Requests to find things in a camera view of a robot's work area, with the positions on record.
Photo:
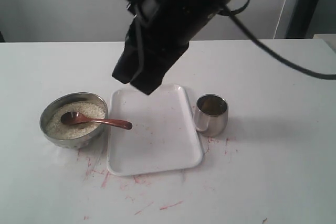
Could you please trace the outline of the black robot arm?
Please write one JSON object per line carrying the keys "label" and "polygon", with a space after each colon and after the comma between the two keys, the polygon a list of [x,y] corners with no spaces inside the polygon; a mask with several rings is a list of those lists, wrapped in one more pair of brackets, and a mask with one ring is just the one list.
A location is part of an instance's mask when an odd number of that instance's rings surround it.
{"label": "black robot arm", "polygon": [[190,40],[231,0],[127,0],[134,18],[112,76],[151,94]]}

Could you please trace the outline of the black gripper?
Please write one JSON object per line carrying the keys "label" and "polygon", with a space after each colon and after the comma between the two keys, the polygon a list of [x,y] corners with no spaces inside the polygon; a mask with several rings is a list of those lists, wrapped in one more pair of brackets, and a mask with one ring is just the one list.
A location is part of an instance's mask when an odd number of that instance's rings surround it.
{"label": "black gripper", "polygon": [[194,0],[132,0],[134,19],[112,76],[152,94],[187,50],[192,38],[187,20]]}

